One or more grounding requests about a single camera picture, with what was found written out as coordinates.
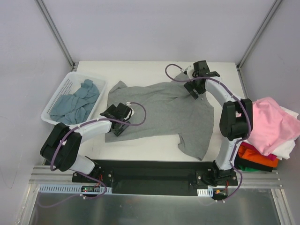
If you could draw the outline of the grey t-shirt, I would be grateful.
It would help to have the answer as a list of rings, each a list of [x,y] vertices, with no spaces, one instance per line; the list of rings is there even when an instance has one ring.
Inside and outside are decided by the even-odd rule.
[[[120,136],[105,135],[107,143],[134,140],[161,135],[178,135],[178,148],[186,155],[203,160],[206,155],[214,127],[214,108],[206,95],[194,99],[185,89],[179,74],[177,81],[160,82],[147,87],[128,87],[123,81],[114,85],[108,93],[107,105],[137,102],[130,126]]]

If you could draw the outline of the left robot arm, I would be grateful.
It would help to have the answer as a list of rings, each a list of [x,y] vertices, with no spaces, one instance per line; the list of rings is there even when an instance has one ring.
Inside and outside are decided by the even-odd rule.
[[[80,154],[80,145],[98,135],[112,133],[119,136],[129,126],[134,110],[120,103],[111,105],[97,118],[78,125],[58,123],[41,148],[40,155],[62,172],[73,170],[83,173],[88,182],[99,178],[96,163]]]

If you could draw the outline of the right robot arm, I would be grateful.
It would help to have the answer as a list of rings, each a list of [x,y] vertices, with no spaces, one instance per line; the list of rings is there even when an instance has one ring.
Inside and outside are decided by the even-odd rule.
[[[246,139],[253,129],[252,101],[233,94],[222,82],[220,74],[210,71],[205,60],[193,63],[184,74],[192,76],[184,87],[194,99],[209,92],[222,106],[219,130],[224,138],[215,159],[218,169],[210,176],[214,184],[222,185],[228,178],[225,171],[233,166],[238,141]]]

